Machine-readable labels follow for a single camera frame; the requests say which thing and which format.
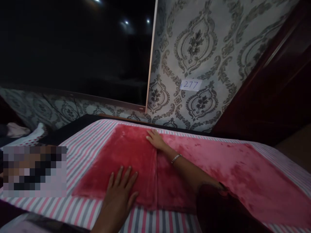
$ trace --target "number label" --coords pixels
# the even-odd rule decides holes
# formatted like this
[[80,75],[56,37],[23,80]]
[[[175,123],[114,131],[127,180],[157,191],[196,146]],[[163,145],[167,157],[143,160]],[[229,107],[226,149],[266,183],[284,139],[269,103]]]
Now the number label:
[[181,81],[180,89],[187,91],[199,91],[202,84],[200,79],[184,79]]

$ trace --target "sleeve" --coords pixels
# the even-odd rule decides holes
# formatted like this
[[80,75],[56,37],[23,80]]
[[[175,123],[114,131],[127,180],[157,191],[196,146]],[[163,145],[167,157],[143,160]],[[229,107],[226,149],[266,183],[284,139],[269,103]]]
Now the sleeve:
[[205,232],[271,232],[255,219],[228,188],[203,184],[198,191],[197,217]]

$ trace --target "striped bed sheet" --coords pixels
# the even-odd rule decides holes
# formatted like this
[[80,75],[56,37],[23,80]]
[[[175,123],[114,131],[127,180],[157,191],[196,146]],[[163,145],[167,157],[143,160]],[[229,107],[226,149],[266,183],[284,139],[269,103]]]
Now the striped bed sheet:
[[[118,124],[153,128],[118,120],[103,119],[96,121],[60,144],[60,146],[67,147],[67,197],[6,198],[3,197],[3,188],[1,188],[0,199],[16,207],[41,214],[48,218],[91,229],[99,214],[102,201],[83,197],[72,197],[71,193],[75,185],[90,167],[100,149],[106,143],[114,127]],[[182,137],[193,137],[231,143],[249,143],[311,198],[311,175],[284,156],[281,152],[270,146],[257,142],[205,137],[163,129],[157,130],[159,133],[174,134]],[[264,224],[273,232],[311,233],[311,229],[306,228]],[[136,207],[130,212],[129,217],[120,232],[196,233],[201,232],[201,230],[195,215],[164,210],[147,211],[143,207]]]

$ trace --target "silver bracelet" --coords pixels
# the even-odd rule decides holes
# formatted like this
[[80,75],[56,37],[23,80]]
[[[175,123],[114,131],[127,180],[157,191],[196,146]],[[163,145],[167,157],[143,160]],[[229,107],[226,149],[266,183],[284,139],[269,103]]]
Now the silver bracelet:
[[172,164],[175,162],[175,160],[179,157],[182,156],[181,154],[176,155],[176,157],[172,160]]

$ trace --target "patterned wall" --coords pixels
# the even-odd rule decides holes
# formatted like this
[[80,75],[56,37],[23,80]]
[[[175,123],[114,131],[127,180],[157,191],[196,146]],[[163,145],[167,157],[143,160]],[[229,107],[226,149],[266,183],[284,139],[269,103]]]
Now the patterned wall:
[[[38,122],[58,129],[83,114],[105,113],[210,132],[297,2],[160,0],[147,114],[4,88],[0,95],[31,129]],[[203,80],[201,90],[180,90],[184,78]]]

